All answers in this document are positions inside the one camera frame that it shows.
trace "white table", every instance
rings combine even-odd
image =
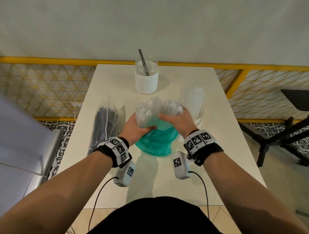
[[[111,95],[116,108],[125,105],[128,120],[142,100],[156,96],[162,100],[177,100],[184,85],[197,84],[205,91],[205,111],[200,129],[207,129],[227,155],[265,185],[213,68],[160,66],[158,89],[148,95],[137,92],[133,71],[133,65],[97,66],[58,173],[86,157],[97,108],[108,94]],[[172,143],[172,153],[176,151],[186,152],[182,142]],[[142,197],[157,196],[172,196],[194,205],[206,205],[201,180],[196,175],[186,180],[176,179],[169,156],[149,156],[135,145],[130,147],[129,152],[136,163],[130,186],[122,188],[112,181],[109,182],[102,190],[96,208],[118,208]],[[204,168],[192,164],[190,169],[204,179],[209,205],[223,205]],[[116,174],[116,171],[116,168],[112,168],[107,174],[86,204],[86,209],[93,208],[100,188]]]

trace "black straw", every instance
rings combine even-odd
[[[145,62],[142,50],[138,49],[138,52],[139,52],[139,55],[141,56],[141,60],[142,60],[142,63],[143,63],[144,69],[145,69],[146,76],[149,76],[148,68],[146,66],[146,62]]]

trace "person's right hand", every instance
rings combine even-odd
[[[158,117],[160,120],[171,123],[177,130],[177,132],[179,132],[179,134],[182,135],[184,139],[186,139],[191,132],[197,130],[198,128],[194,124],[194,121],[188,109],[183,107],[183,110],[184,112],[181,115],[172,116],[159,114]]]

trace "wrist strap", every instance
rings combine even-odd
[[[113,160],[113,167],[123,168],[131,159],[132,156],[128,151],[129,143],[123,137],[110,137],[106,141],[101,142],[93,151],[100,151],[109,156]]]
[[[212,153],[222,152],[223,149],[215,143],[215,138],[206,130],[195,130],[184,140],[184,147],[188,155],[198,166],[203,165],[205,159]]]

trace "person's left hand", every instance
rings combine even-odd
[[[123,127],[122,133],[119,134],[120,137],[125,138],[129,145],[133,145],[139,141],[139,139],[150,131],[158,129],[157,126],[150,126],[147,128],[140,128],[137,126],[135,113],[129,118]]]

